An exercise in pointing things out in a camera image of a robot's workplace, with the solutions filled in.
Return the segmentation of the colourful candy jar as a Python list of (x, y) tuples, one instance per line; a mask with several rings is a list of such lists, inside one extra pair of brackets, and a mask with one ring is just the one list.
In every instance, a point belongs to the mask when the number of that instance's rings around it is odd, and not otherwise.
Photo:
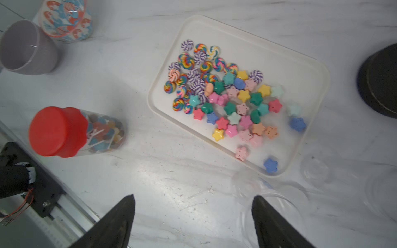
[(259, 174), (242, 170), (232, 177), (240, 204), (238, 225), (247, 248), (312, 248), (296, 202)]

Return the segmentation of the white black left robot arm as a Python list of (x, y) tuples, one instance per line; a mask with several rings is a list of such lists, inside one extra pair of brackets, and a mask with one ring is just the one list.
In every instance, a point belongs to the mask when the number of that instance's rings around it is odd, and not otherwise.
[(33, 188), (36, 169), (29, 162), (14, 163), (10, 156), (1, 156), (1, 199)]

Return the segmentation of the pile of colourful candies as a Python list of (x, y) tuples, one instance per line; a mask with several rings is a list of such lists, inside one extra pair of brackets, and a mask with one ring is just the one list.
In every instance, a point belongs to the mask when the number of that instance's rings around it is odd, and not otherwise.
[(190, 115), (205, 104), (225, 106), (241, 92), (252, 92), (263, 81), (259, 70), (240, 71), (220, 57), (220, 48), (191, 39), (181, 43), (181, 54), (168, 66), (163, 90), (175, 94), (173, 110)]

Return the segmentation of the pile of star candies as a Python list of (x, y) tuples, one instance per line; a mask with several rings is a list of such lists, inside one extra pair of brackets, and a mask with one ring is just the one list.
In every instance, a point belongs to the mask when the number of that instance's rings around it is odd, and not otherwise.
[(212, 137), (217, 142), (225, 136), (238, 136), (252, 147), (259, 147), (265, 138), (272, 140), (279, 135), (276, 126), (266, 126), (261, 120), (282, 110), (282, 94), (282, 88), (261, 82), (252, 92), (241, 92), (237, 98), (229, 99), (225, 106), (205, 104), (197, 107), (191, 115), (195, 120), (206, 119), (214, 126)]

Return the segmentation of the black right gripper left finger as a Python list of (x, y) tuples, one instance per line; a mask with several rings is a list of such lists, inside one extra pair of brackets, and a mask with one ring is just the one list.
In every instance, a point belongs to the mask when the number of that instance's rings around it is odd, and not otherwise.
[(127, 195), (72, 248), (127, 248), (135, 216), (134, 195)]

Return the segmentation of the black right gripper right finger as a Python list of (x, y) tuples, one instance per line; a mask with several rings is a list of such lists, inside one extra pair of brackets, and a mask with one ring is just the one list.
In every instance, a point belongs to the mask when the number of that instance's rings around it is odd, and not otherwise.
[(314, 248), (262, 196), (254, 197), (251, 213), (260, 248)]

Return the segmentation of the small clear candy jar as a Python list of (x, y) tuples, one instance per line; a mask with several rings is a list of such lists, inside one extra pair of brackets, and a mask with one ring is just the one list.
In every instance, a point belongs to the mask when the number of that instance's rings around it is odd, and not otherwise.
[(396, 208), (397, 167), (353, 159), (326, 158), (324, 189), (343, 198), (357, 197), (372, 208)]

